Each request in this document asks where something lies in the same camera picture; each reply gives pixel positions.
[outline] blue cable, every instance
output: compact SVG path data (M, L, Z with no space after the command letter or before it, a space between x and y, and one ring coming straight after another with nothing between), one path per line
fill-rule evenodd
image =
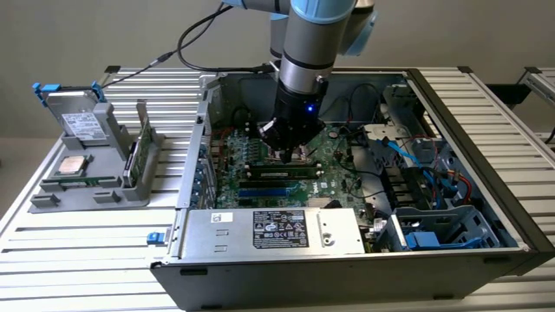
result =
M416 166L417 166L417 168L422 168L422 164L420 163L420 161L417 160L417 158L416 158L416 156L412 156L409 153L406 153L405 151L402 151L401 149L400 149L400 147L398 147L398 145L397 144L394 144L392 141L389 141L388 142L388 146L400 154L400 155L402 155L404 157L406 157L408 159L410 159L413 162L414 162L414 164L416 164ZM425 179L429 181L429 183L432 184L432 187L434 186L434 179L433 179L433 177L429 175L429 172L428 171L425 171L425 170L422 170L422 174L424 174L424 177L425 177ZM440 204L441 204L441 200L440 200L440 197L438 196L434 196L434 208L436 209L438 209L440 208Z

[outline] barcode sticker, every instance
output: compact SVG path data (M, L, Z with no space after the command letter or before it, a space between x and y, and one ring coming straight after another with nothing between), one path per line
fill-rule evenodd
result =
M105 134L93 113L61 114L61 117L78 140L105 140Z

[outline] power supply label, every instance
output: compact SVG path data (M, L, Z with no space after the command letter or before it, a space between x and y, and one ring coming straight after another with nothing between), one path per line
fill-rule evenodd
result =
M254 211L252 224L252 244L256 249L308 247L302 210Z

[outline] green circuit board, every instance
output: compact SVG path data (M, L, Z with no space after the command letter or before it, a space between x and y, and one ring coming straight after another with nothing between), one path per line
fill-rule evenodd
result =
M313 166L316 162L320 164L317 170L322 173L317 179L300 179L296 181L284 179L280 181L280 196L244 195L249 190L256 191L256 188L249 187L256 186L258 182L246 178L245 164L250 166L270 166L270 168L282 166L282 164L277 159L277 154L260 139L249 139L241 131L232 131L229 136L224 138L224 148L220 148L220 159L224 159L226 164L222 161L218 162L217 208L308 207L312 206L309 203L314 203L314 199L329 198L330 200L337 200L342 207L353 208L356 214L364 210L364 199L352 196L362 196L362 191L352 188L350 195L341 187L342 180L350 186L357 176L342 169L333 159L333 152L340 139L330 138L328 134L336 131L336 128L328 126L308 145L300 147L293 153L293 161L289 165L298 165L300 168L292 169L296 171L288 169L290 176L310 175L310 170L314 169L306 167Z

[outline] metal rail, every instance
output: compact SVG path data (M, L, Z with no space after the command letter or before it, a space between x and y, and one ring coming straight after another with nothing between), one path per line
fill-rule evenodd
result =
M130 71L121 70L115 78ZM472 77L456 68L426 68L422 74L555 242L555 170L533 140L506 119ZM161 256L166 248L146 247L145 235L173 223L198 105L198 75L189 70L149 70L106 91L117 121L131 132L138 129L134 99L149 99L151 124L167 137L147 207L27 214L26 198L38 190L35 182L58 152L55 146L51 149L0 222L0 311L178 311L146 269L145 258ZM461 301L302 307L286 311L542 312L555 311L553 307L550 260L521 277L498 278Z
M555 68L526 68L518 83L525 84L555 108Z

